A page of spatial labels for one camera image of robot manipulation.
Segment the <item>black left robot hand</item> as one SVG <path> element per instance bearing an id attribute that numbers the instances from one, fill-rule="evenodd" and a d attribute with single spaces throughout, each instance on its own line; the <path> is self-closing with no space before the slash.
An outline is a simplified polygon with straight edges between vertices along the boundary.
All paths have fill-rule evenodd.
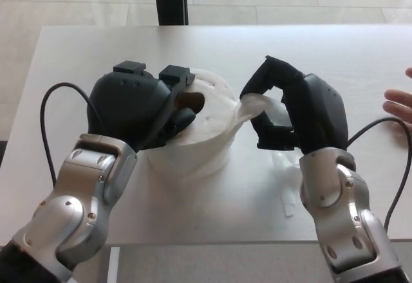
<path id="1" fill-rule="evenodd" d="M 88 132 L 121 140 L 136 152 L 163 147 L 196 118 L 193 109 L 176 103 L 194 79 L 189 68 L 168 65 L 154 77 L 146 64 L 123 61 L 93 86 Z"/>

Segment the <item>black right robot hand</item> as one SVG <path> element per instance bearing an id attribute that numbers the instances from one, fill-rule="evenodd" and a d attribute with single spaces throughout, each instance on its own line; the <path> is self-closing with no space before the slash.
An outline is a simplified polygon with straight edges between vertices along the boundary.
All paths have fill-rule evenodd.
<path id="1" fill-rule="evenodd" d="M 266 112 L 251 119 L 259 149 L 308 154 L 326 147 L 346 150 L 348 123 L 341 95 L 317 75 L 305 75 L 291 64 L 266 56 L 266 60 L 243 88 L 247 94 L 262 95 L 276 87 L 283 91 L 290 125 L 271 122 Z"/>

